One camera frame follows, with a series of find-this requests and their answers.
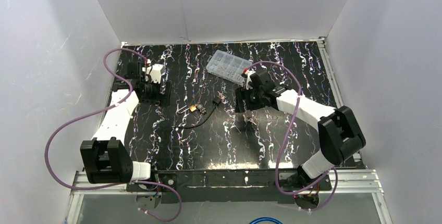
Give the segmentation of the blue cable lock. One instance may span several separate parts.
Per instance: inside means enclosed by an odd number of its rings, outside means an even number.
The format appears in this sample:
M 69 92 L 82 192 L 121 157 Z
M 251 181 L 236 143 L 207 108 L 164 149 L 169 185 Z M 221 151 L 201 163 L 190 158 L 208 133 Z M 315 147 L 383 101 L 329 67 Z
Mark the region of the blue cable lock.
M 270 223 L 274 223 L 274 224 L 282 224 L 282 222 L 276 218 L 273 217 L 260 217 L 257 219 L 254 219 L 250 222 L 250 224 L 259 224 L 262 222 L 270 222 Z

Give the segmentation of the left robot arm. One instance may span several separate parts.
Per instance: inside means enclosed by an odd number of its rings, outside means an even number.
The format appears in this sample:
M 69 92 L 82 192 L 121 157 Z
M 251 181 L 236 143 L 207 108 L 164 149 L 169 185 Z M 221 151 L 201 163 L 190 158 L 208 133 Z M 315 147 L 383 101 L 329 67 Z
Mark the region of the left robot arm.
M 123 80 L 113 83 L 110 103 L 114 108 L 106 112 L 92 139 L 80 146 L 90 183 L 128 183 L 151 177 L 151 164 L 133 161 L 124 142 L 132 114 L 140 103 L 169 105 L 171 83 L 163 77 L 165 73 L 162 64 L 132 62 Z

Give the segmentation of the black cable padlock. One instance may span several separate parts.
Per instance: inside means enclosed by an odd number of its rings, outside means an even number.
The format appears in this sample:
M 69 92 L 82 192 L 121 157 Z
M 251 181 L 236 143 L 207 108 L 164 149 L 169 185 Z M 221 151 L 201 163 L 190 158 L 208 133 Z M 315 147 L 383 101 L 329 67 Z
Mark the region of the black cable padlock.
M 215 111 L 215 109 L 218 107 L 218 105 L 221 103 L 222 99 L 218 96 L 214 97 L 212 99 L 212 108 L 210 111 L 207 111 L 206 108 L 201 104 L 195 104 L 195 106 L 197 107 L 197 110 L 202 116 L 203 119 L 201 121 L 199 121 L 198 123 L 192 124 L 192 125 L 188 125 L 188 126 L 173 126 L 173 128 L 176 129 L 194 129 L 194 128 L 198 128 L 199 126 L 205 124 L 210 117 L 212 116 L 213 112 Z

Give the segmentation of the small brass padlock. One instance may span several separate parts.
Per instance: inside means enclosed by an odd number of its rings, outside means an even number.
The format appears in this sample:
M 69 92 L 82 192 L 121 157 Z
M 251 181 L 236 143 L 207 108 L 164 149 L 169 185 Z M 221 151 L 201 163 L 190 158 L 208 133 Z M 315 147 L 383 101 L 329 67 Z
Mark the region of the small brass padlock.
M 184 107 L 178 109 L 177 110 L 177 114 L 184 114 L 184 113 L 186 113 L 188 111 L 192 113 L 195 110 L 197 110 L 197 107 L 194 104 L 192 104 L 190 106 L 184 106 Z

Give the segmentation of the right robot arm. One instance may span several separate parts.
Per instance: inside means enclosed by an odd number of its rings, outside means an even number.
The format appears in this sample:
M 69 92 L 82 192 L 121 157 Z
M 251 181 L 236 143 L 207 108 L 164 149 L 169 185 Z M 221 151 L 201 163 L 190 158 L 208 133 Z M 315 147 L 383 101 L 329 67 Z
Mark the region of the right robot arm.
M 320 149 L 299 165 L 294 181 L 307 186 L 326 170 L 340 165 L 365 147 L 366 140 L 353 111 L 317 103 L 271 80 L 267 71 L 244 70 L 245 86 L 235 90 L 237 113 L 272 107 L 298 117 L 318 131 Z

